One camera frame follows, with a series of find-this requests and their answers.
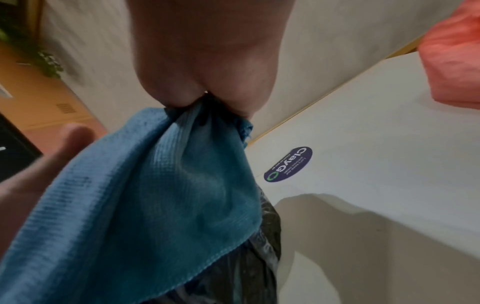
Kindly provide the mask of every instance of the blue microfiber cloth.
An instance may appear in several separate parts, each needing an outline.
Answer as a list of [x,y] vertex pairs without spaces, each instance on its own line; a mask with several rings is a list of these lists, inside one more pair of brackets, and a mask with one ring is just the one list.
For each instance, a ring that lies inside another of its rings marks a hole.
[[0,303],[135,304],[191,280],[259,229],[251,129],[205,95],[89,146],[5,254]]

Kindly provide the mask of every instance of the air vent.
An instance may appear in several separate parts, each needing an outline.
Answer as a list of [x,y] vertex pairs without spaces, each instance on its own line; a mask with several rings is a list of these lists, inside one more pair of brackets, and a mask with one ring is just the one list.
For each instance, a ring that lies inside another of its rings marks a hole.
[[76,113],[71,104],[56,104],[56,107],[64,114]]
[[0,84],[0,98],[12,98],[12,95]]

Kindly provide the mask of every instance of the black device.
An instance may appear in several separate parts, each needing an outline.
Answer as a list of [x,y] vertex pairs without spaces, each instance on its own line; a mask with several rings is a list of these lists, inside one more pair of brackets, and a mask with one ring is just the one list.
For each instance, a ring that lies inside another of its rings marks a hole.
[[41,155],[40,150],[0,113],[0,182],[27,168]]

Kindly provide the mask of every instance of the sticker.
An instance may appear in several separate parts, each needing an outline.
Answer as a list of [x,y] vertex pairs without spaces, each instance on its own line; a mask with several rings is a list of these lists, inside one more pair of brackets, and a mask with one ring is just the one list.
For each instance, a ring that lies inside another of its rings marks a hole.
[[309,163],[312,155],[313,151],[309,147],[295,148],[267,171],[263,178],[270,183],[287,179],[302,170]]

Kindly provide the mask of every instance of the pink plastic bag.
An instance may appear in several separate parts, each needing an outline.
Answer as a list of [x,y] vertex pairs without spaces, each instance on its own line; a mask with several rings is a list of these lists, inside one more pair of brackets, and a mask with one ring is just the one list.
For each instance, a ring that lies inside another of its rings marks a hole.
[[435,25],[418,52],[433,99],[480,109],[480,0],[465,0],[449,19]]

